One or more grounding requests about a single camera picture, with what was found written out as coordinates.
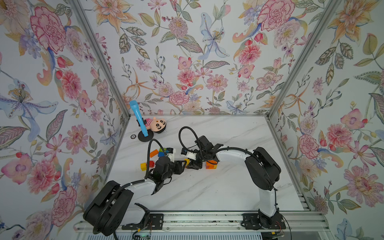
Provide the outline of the yellow lego brick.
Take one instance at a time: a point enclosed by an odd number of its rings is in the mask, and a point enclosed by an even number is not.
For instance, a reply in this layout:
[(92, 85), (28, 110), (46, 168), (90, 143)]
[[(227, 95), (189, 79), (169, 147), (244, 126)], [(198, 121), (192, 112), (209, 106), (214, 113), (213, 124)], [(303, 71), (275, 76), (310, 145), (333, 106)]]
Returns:
[(191, 162), (190, 159), (184, 159), (184, 161), (186, 162), (186, 166), (185, 167), (187, 167), (190, 164), (190, 162)]

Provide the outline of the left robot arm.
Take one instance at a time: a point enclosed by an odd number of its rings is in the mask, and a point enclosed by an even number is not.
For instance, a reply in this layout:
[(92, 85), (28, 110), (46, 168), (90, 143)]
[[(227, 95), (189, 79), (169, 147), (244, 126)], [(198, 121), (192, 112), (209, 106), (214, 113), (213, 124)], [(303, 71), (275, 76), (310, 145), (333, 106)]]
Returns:
[(115, 235), (120, 226), (128, 226), (136, 232), (146, 229), (151, 220), (151, 211), (138, 203), (142, 197), (160, 191), (166, 180), (184, 172), (187, 161), (171, 161), (162, 156), (155, 168), (142, 180), (120, 185), (109, 181), (87, 207), (83, 218), (93, 226), (93, 234)]

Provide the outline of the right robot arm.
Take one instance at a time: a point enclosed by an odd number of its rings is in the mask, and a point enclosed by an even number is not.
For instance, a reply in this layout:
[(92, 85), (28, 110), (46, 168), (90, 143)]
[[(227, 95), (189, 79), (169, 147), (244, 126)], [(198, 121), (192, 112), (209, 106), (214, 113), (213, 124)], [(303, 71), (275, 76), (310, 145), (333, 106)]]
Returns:
[(195, 143), (198, 149), (192, 152), (196, 154), (197, 163), (244, 162), (253, 183), (260, 190), (259, 220), (269, 224), (281, 221), (283, 216), (278, 208), (275, 183), (280, 180), (282, 170), (263, 147), (249, 151), (222, 144), (213, 145), (205, 136), (196, 139)]

